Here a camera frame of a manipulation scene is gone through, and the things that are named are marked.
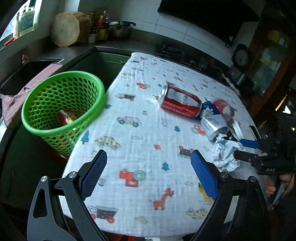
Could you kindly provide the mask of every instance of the metal screw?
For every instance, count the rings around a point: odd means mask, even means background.
[[[250,176],[250,180],[252,181],[252,182],[257,182],[257,178],[256,177],[254,177],[254,176]]]
[[[228,174],[228,172],[221,172],[221,176],[223,178],[228,178],[229,177],[229,174]]]
[[[47,180],[47,176],[43,176],[43,177],[41,177],[41,181],[42,182],[45,182]]]
[[[77,176],[77,173],[76,172],[70,172],[69,173],[69,177],[70,178],[74,178],[74,177],[76,177]]]

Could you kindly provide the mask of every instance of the wooden chopping block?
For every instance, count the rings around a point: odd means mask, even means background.
[[[51,40],[59,47],[76,42],[85,43],[89,36],[90,23],[82,12],[63,12],[53,19],[50,26]]]

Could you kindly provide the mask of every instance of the glass cabinet door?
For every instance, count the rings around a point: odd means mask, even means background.
[[[286,57],[290,39],[283,32],[271,30],[261,43],[260,50],[250,68],[254,92],[261,96],[271,83]]]

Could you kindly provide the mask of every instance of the white tablecloth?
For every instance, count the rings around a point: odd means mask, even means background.
[[[243,137],[254,125],[238,96],[196,71],[160,58],[133,53],[108,89],[104,111],[81,134],[64,171],[78,171],[98,150],[108,161],[91,197],[85,200],[100,229],[136,237],[166,237],[194,233],[213,201],[190,164],[190,150],[212,161],[213,143],[200,123],[159,107],[157,96],[166,81],[202,101],[221,98],[234,109]],[[249,163],[231,173],[256,175]],[[226,221],[234,214],[233,201]],[[64,198],[64,213],[71,217]]]

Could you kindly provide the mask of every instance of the pink towel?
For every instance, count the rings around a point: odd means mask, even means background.
[[[36,75],[17,95],[6,95],[2,99],[2,116],[7,127],[15,128],[19,124],[22,105],[31,90],[48,77],[56,74],[62,67],[62,64],[50,64]]]

